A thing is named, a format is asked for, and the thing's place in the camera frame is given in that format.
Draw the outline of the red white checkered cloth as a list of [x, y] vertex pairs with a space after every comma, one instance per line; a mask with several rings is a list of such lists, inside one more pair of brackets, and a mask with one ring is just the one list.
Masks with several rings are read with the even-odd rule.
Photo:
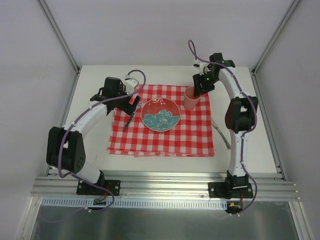
[[141, 109], [136, 112], [124, 131], [129, 116], [116, 109], [108, 153], [134, 157], [213, 157], [215, 151], [209, 95], [201, 96], [195, 108], [186, 111], [185, 90], [186, 86], [149, 84], [138, 94], [143, 105], [156, 98], [167, 98], [178, 105], [180, 121], [168, 131], [157, 132], [148, 129], [141, 120]]

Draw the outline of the red teal ceramic plate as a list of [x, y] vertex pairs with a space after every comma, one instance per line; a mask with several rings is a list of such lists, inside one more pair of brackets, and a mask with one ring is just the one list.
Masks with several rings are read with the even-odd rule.
[[155, 132], [166, 132], [179, 123], [181, 111], [171, 99], [155, 98], [143, 105], [140, 118], [148, 129]]

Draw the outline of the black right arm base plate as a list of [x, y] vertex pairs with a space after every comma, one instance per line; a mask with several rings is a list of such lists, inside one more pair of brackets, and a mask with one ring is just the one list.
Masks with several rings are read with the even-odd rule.
[[245, 188], [235, 189], [231, 189], [224, 182], [209, 182], [207, 185], [210, 198], [221, 198], [230, 200], [232, 198], [252, 199], [254, 197], [251, 184], [249, 184]]

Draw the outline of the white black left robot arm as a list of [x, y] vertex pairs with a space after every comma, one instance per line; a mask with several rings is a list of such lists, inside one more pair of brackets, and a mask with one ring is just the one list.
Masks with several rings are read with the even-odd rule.
[[133, 94], [138, 91], [139, 82], [127, 75], [124, 80], [107, 77], [104, 86], [89, 100], [89, 107], [75, 121], [62, 127], [52, 127], [48, 133], [46, 163], [88, 182], [87, 187], [93, 194], [104, 191], [103, 174], [86, 161], [84, 139], [92, 128], [115, 108], [132, 116], [140, 97]]

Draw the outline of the fork with green handle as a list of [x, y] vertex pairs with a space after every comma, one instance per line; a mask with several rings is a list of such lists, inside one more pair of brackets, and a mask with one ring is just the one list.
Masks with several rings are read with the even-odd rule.
[[137, 113], [137, 111], [138, 111], [140, 108], [142, 108], [142, 103], [143, 103], [143, 100], [140, 99], [139, 102], [138, 102], [138, 104], [137, 104], [137, 106], [136, 106], [136, 108], [135, 108], [135, 110], [134, 110], [134, 112], [130, 115], [127, 123], [125, 124], [125, 126], [124, 126], [124, 128], [123, 128], [124, 131], [126, 131], [126, 130], [128, 129], [129, 124], [130, 124], [130, 122], [132, 121], [132, 119], [133, 119], [133, 117], [135, 116], [135, 114]]

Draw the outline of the aluminium front rail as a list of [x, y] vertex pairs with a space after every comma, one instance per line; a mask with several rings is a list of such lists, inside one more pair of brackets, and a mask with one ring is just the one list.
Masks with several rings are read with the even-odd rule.
[[[147, 172], [106, 170], [108, 180], [120, 180], [120, 197], [132, 199], [179, 199], [199, 200], [209, 198], [209, 182], [221, 182], [225, 173]], [[259, 173], [257, 182], [258, 201], [300, 202], [302, 195], [298, 185], [285, 181], [280, 173]], [[78, 180], [67, 176], [60, 178], [52, 170], [48, 176], [38, 176], [33, 184], [32, 196], [73, 197]]]

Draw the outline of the salmon pink plastic cup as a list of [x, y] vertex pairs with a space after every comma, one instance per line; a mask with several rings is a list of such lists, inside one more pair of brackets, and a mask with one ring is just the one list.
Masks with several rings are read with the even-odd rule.
[[189, 86], [184, 91], [183, 107], [186, 111], [192, 111], [200, 100], [200, 96], [194, 96], [195, 88]]

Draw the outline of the silver table knife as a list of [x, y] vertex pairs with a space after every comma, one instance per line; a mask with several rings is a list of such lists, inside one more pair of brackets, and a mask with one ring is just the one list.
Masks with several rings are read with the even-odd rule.
[[217, 123], [214, 121], [213, 118], [211, 118], [210, 121], [211, 121], [211, 126], [219, 133], [219, 135], [221, 136], [222, 140], [224, 141], [226, 148], [228, 150], [231, 150], [231, 144], [229, 143], [229, 141], [227, 140], [225, 135], [222, 133], [222, 131], [218, 127]]

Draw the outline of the aluminium frame post right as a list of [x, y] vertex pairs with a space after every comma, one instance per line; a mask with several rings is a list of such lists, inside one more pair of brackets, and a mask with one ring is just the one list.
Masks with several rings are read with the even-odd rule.
[[252, 74], [255, 76], [264, 62], [266, 61], [268, 55], [271, 53], [273, 47], [275, 46], [277, 40], [281, 36], [282, 32], [284, 31], [285, 27], [291, 20], [293, 14], [296, 12], [297, 8], [301, 4], [302, 0], [292, 0], [290, 2], [290, 5], [288, 6], [287, 10], [285, 11], [284, 15], [282, 16], [279, 24], [277, 25], [275, 31], [273, 32], [271, 38], [269, 39], [267, 45], [265, 46], [264, 50], [262, 51], [262, 54], [260, 55], [257, 63], [252, 69]]

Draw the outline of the aluminium frame post left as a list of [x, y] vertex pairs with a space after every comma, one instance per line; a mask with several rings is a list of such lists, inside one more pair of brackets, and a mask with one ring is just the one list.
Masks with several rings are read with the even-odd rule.
[[47, 19], [54, 35], [56, 36], [60, 46], [62, 47], [62, 50], [64, 51], [68, 61], [70, 62], [73, 70], [78, 74], [81, 70], [79, 65], [77, 64], [75, 57], [73, 56], [70, 47], [67, 44], [67, 41], [54, 17], [52, 14], [52, 11], [50, 10], [50, 7], [46, 0], [37, 0], [37, 3], [39, 4], [42, 12], [44, 13], [45, 18]]

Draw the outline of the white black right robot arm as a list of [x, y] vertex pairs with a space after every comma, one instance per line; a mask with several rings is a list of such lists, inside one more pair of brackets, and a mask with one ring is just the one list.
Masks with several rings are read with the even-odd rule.
[[215, 89], [221, 82], [230, 99], [224, 122], [230, 132], [231, 154], [224, 183], [224, 193], [236, 197], [242, 188], [249, 186], [246, 169], [246, 149], [249, 133], [257, 125], [258, 98], [250, 96], [241, 86], [232, 60], [224, 60], [221, 53], [214, 53], [209, 61], [195, 57], [194, 66], [199, 70], [193, 78], [193, 96], [199, 97]]

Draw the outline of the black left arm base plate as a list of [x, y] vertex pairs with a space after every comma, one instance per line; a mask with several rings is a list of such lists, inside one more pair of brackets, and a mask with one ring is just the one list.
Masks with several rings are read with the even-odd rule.
[[79, 181], [76, 189], [76, 194], [80, 196], [102, 196], [106, 193], [105, 189], [110, 191], [114, 196], [119, 196], [121, 190], [121, 181], [105, 179], [102, 186]]

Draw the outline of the aluminium frame post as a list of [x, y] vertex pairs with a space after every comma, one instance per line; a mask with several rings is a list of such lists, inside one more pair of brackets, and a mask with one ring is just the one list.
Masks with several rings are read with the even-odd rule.
[[279, 24], [277, 25], [275, 31], [273, 32], [271, 38], [269, 39], [267, 45], [265, 46], [264, 50], [262, 51], [262, 54], [260, 55], [257, 63], [252, 69], [252, 74], [255, 76], [264, 62], [266, 61], [268, 55], [271, 53], [273, 47], [275, 46], [277, 40], [281, 36], [282, 32], [284, 31], [285, 27], [291, 20], [293, 14], [296, 12], [297, 8], [301, 4], [302, 0], [292, 0], [290, 2], [290, 5], [288, 6], [287, 10], [285, 11], [284, 15], [282, 16]]
[[44, 13], [45, 18], [47, 19], [54, 35], [56, 36], [60, 46], [62, 47], [62, 50], [64, 51], [68, 61], [70, 62], [73, 70], [78, 74], [81, 70], [79, 65], [77, 64], [75, 57], [73, 56], [70, 47], [67, 44], [67, 41], [54, 17], [52, 14], [52, 11], [50, 10], [50, 7], [46, 0], [37, 0], [37, 3], [39, 4], [42, 12]]

